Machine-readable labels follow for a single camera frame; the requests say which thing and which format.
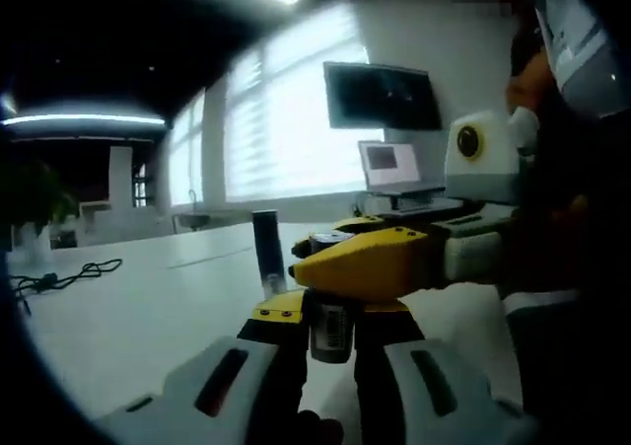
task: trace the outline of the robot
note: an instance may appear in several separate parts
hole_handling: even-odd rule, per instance
[[[567,103],[592,119],[625,111],[625,74],[596,15],[583,0],[535,3]],[[236,338],[217,341],[172,373],[161,396],[117,410],[100,426],[120,443],[283,441],[278,430],[298,409],[308,350],[317,360],[343,363],[354,334],[365,443],[532,443],[536,421],[493,400],[486,378],[445,345],[425,340],[397,299],[493,279],[512,217],[489,203],[518,202],[524,161],[515,134],[536,127],[528,111],[516,111],[508,123],[491,112],[455,121],[447,196],[473,201],[404,223],[345,220],[298,242],[294,254],[302,260],[290,274],[306,289],[258,305]]]

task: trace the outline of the dark ceiling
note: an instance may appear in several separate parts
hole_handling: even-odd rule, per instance
[[[257,3],[268,5],[249,1],[248,14],[227,0],[1,0],[1,90],[19,112],[70,99],[171,118],[237,52],[291,19],[256,19]]]

